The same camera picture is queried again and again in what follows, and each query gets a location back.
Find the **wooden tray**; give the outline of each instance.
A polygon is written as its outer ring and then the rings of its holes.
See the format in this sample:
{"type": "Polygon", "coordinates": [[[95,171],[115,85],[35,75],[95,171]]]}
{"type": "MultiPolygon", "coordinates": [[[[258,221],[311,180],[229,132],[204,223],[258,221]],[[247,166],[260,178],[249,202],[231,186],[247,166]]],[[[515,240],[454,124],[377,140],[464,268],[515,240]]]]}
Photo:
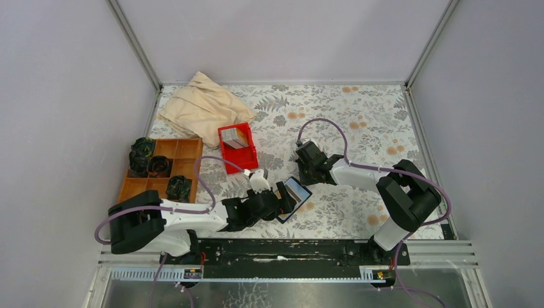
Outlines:
{"type": "Polygon", "coordinates": [[[202,156],[202,139],[156,139],[153,156],[166,156],[173,159],[170,176],[163,178],[132,178],[128,176],[128,168],[124,175],[123,187],[119,193],[118,202],[127,200],[137,194],[147,191],[158,191],[162,199],[166,199],[166,187],[170,178],[176,175],[183,175],[191,180],[191,194],[189,202],[194,203],[198,181],[193,171],[194,161],[202,156]]]}

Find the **table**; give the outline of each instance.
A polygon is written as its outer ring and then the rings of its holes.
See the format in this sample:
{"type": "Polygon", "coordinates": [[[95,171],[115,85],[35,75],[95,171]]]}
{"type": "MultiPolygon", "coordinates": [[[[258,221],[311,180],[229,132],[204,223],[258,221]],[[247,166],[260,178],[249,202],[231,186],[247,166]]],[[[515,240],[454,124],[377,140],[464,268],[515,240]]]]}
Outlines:
{"type": "MultiPolygon", "coordinates": [[[[157,113],[178,87],[181,86],[163,88],[157,113]]],[[[300,127],[316,117],[330,119],[344,130],[348,155],[354,162],[385,166],[407,158],[420,169],[424,167],[399,85],[227,85],[224,88],[256,111],[257,117],[250,123],[253,141],[259,167],[268,169],[268,180],[272,184],[290,176],[298,178],[294,142],[300,127]]],[[[149,136],[156,139],[186,137],[159,119],[154,121],[149,136]]],[[[340,134],[328,123],[311,123],[302,137],[316,141],[328,155],[343,152],[340,134]]],[[[220,157],[221,150],[205,146],[203,155],[220,157]]],[[[203,160],[200,173],[218,200],[245,196],[249,189],[245,176],[227,176],[225,167],[215,160],[203,160]]],[[[389,217],[381,197],[375,192],[325,184],[309,189],[313,195],[285,224],[260,221],[241,232],[198,232],[198,236],[368,239],[389,217]]],[[[196,201],[210,200],[199,187],[196,201]]],[[[431,225],[420,228],[412,238],[443,239],[443,234],[439,225],[431,225]]]]}

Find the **floral tablecloth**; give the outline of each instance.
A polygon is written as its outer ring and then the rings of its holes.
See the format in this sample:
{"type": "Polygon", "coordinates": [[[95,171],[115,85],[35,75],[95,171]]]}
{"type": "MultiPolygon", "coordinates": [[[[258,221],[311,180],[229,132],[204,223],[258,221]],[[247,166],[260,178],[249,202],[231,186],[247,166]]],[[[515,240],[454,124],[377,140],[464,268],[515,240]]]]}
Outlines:
{"type": "MultiPolygon", "coordinates": [[[[157,112],[179,86],[165,86],[157,112]]],[[[229,85],[227,90],[253,108],[250,123],[260,167],[269,171],[270,183],[298,178],[295,140],[302,124],[324,117],[336,122],[346,133],[351,161],[393,165],[402,158],[420,169],[423,159],[418,149],[402,90],[398,85],[229,85]]],[[[150,137],[182,138],[165,122],[156,119],[150,137]]],[[[328,123],[316,122],[304,130],[303,139],[312,138],[328,154],[342,154],[343,140],[328,123]]],[[[221,156],[219,148],[204,147],[204,155],[221,156]]],[[[201,176],[218,200],[245,196],[249,183],[243,175],[225,173],[222,163],[204,160],[201,176]]],[[[375,192],[345,185],[310,186],[310,199],[285,224],[260,221],[241,232],[199,232],[199,237],[368,239],[389,217],[381,197],[375,192]]],[[[196,201],[209,202],[201,187],[196,201]]],[[[443,239],[439,225],[419,229],[412,238],[443,239]]]]}

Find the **red tray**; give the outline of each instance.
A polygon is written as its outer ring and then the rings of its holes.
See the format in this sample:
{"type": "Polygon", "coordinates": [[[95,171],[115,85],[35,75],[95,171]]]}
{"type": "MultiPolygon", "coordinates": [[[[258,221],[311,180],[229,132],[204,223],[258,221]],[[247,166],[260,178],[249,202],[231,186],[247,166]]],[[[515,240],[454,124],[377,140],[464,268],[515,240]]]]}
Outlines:
{"type": "MultiPolygon", "coordinates": [[[[257,161],[257,150],[255,150],[255,145],[253,144],[253,137],[251,136],[251,128],[248,123],[234,124],[230,126],[224,126],[217,129],[219,134],[219,144],[221,145],[221,152],[223,153],[223,158],[237,164],[242,169],[256,169],[259,167],[259,162],[257,161]],[[250,146],[242,149],[233,149],[223,143],[221,138],[221,130],[226,130],[228,128],[236,127],[245,133],[248,136],[248,141],[250,146]]],[[[229,164],[225,164],[226,173],[228,175],[238,171],[236,168],[229,164]]]]}

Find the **dark green object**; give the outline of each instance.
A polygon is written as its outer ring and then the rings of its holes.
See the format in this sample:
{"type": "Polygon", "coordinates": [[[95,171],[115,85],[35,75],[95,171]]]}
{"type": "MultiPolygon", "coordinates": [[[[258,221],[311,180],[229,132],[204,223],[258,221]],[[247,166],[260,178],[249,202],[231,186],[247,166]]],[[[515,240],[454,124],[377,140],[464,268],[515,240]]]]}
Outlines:
{"type": "Polygon", "coordinates": [[[166,198],[172,201],[189,202],[191,193],[191,180],[183,175],[176,175],[168,181],[166,198]]]}
{"type": "Polygon", "coordinates": [[[155,150],[155,144],[155,139],[141,137],[134,141],[134,144],[130,146],[130,149],[133,151],[140,151],[145,157],[151,158],[153,156],[153,151],[155,150]]]}
{"type": "Polygon", "coordinates": [[[131,151],[128,154],[128,177],[147,178],[149,159],[140,151],[131,151]]]}
{"type": "Polygon", "coordinates": [[[148,173],[152,178],[167,178],[172,171],[172,160],[165,156],[154,156],[149,160],[148,173]]]}

